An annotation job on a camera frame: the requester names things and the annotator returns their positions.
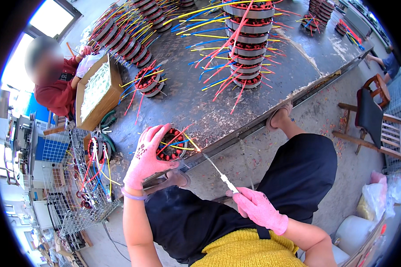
wooden chair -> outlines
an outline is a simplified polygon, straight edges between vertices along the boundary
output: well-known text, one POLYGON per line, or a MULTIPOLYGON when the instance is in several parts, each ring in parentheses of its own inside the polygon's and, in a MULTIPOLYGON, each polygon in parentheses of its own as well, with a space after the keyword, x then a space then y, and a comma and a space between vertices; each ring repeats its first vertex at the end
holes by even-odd
POLYGON ((358 155, 361 146, 364 146, 401 160, 401 119, 383 114, 381 108, 373 101, 368 89, 361 88, 358 90, 357 99, 358 106, 339 103, 341 109, 348 111, 345 131, 344 133, 333 131, 333 135, 358 144, 356 155, 358 155), (355 126, 361 128, 360 138, 347 134, 352 111, 357 113, 355 126), (370 134, 373 143, 364 140, 367 133, 370 134), (383 147, 381 142, 388 144, 391 148, 383 147))
POLYGON ((370 91, 371 97, 374 97, 376 95, 380 95, 382 102, 379 104, 381 108, 384 108, 387 104, 390 102, 390 95, 389 91, 387 89, 385 81, 382 79, 382 77, 379 74, 376 74, 372 78, 370 78, 361 88, 365 88, 370 91), (374 82, 376 84, 377 89, 372 91, 370 88, 370 84, 374 82))
POLYGON ((43 130, 43 135, 48 136, 54 133, 59 133, 65 130, 65 116, 58 116, 56 114, 53 115, 53 120, 55 121, 55 127, 51 128, 50 123, 51 123, 51 117, 52 117, 52 111, 49 110, 49 116, 48 116, 48 121, 47 121, 47 129, 43 130))

black skirt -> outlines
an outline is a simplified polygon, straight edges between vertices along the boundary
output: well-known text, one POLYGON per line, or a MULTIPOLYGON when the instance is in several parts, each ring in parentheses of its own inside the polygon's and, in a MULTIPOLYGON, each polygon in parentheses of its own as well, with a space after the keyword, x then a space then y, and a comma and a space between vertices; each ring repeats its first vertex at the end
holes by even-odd
MULTIPOLYGON (((333 142, 320 135, 299 134, 279 147, 257 191, 281 214, 312 223, 319 202, 333 186, 336 171, 333 142)), ((201 200, 177 186, 149 195, 145 208, 153 240, 182 264, 189 259, 192 263, 204 247, 230 232, 258 227, 233 208, 201 200)))

metal table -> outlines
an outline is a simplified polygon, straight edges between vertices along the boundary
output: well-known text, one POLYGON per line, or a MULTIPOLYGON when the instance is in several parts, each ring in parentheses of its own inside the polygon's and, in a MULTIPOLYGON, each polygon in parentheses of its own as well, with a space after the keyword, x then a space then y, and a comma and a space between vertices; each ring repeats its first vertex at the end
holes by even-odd
MULTIPOLYGON (((197 2, 199 7, 207 4, 208 1, 205 0, 197 2)), ((306 3, 284 1, 278 3, 277 7, 302 16, 308 14, 307 1, 306 3)), ((213 18, 217 14, 213 13, 207 18, 213 18)), ((286 57, 278 56, 274 59, 280 62, 280 65, 268 67, 276 72, 276 74, 267 75, 271 81, 263 79, 263 82, 272 86, 273 89, 264 84, 254 89, 245 89, 232 115, 230 115, 230 110, 235 104, 240 88, 237 87, 232 91, 233 85, 228 86, 228 89, 223 91, 215 102, 212 102, 218 86, 201 91, 201 88, 206 85, 203 84, 203 81, 212 73, 204 74, 200 81, 199 75, 203 70, 194 68, 194 65, 188 66, 189 62, 198 60, 201 56, 199 56, 199 51, 190 52, 184 47, 212 39, 192 35, 181 38, 170 31, 162 33, 161 37, 149 47, 149 50, 153 54, 153 58, 157 60, 157 64, 164 61, 164 72, 167 73, 166 78, 169 79, 166 81, 163 91, 168 96, 159 93, 151 99, 145 97, 137 125, 134 123, 141 99, 140 93, 135 96, 134 103, 126 116, 123 114, 132 95, 115 108, 118 120, 111 127, 113 132, 110 133, 118 151, 111 164, 113 179, 122 182, 133 156, 130 152, 135 151, 137 146, 139 138, 137 132, 142 132, 147 126, 170 122, 173 127, 182 130, 193 123, 194 125, 188 129, 187 134, 192 138, 197 138, 195 142, 203 152, 214 155, 236 143, 239 138, 244 138, 264 126, 267 117, 284 102, 292 100, 294 105, 297 105, 352 67, 357 66, 372 49, 372 45, 368 41, 364 41, 365 50, 362 51, 346 36, 339 35, 334 27, 340 18, 343 18, 342 14, 334 11, 327 28, 321 30, 321 33, 314 32, 311 36, 310 31, 296 22, 300 17, 295 15, 274 17, 274 20, 292 26, 294 29, 277 30, 278 33, 283 33, 290 39, 289 41, 284 40, 287 44, 269 44, 269 47, 279 48, 286 54, 286 57)), ((224 30, 208 32, 208 34, 225 36, 224 30)), ((221 44, 222 42, 215 42, 207 44, 205 47, 217 47, 221 44)), ((227 61, 214 59, 213 62, 214 65, 219 65, 225 64, 227 61)), ((133 80, 138 71, 136 67, 130 68, 129 71, 121 68, 123 83, 133 80)), ((223 70, 217 75, 217 78, 211 81, 218 81, 228 75, 229 71, 223 70)), ((190 167, 204 161, 200 153, 193 151, 186 153, 184 158, 184 163, 190 167)), ((182 166, 182 170, 187 170, 187 167, 182 166)), ((120 189, 115 188, 114 192, 116 197, 121 196, 120 189)))

pink work glove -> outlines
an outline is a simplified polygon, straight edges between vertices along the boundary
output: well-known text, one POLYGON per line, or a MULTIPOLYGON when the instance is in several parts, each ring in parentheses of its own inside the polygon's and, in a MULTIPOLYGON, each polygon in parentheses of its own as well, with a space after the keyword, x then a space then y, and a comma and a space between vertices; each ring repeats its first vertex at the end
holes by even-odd
POLYGON ((90 55, 92 53, 92 47, 90 46, 84 46, 80 49, 80 56, 85 57, 87 55, 90 55))
POLYGON ((286 231, 288 217, 279 214, 263 192, 246 187, 236 187, 236 189, 240 193, 233 194, 228 190, 226 195, 233 195, 233 200, 238 204, 238 211, 242 217, 249 217, 257 225, 271 229, 277 235, 282 235, 286 231))
POLYGON ((171 124, 147 127, 138 140, 137 150, 128 168, 123 182, 130 188, 143 189, 144 179, 155 173, 175 169, 179 162, 166 162, 156 157, 156 150, 165 134, 171 129, 171 124))

bracelet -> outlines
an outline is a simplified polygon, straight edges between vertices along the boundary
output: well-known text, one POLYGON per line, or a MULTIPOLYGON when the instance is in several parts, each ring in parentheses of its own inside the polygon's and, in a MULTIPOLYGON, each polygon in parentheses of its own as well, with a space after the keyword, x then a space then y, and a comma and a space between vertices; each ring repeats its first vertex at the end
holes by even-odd
POLYGON ((134 196, 129 194, 128 192, 125 191, 125 188, 122 187, 121 189, 122 191, 122 195, 126 196, 127 198, 130 198, 132 200, 146 200, 147 199, 147 194, 146 192, 143 191, 143 195, 142 196, 134 196))

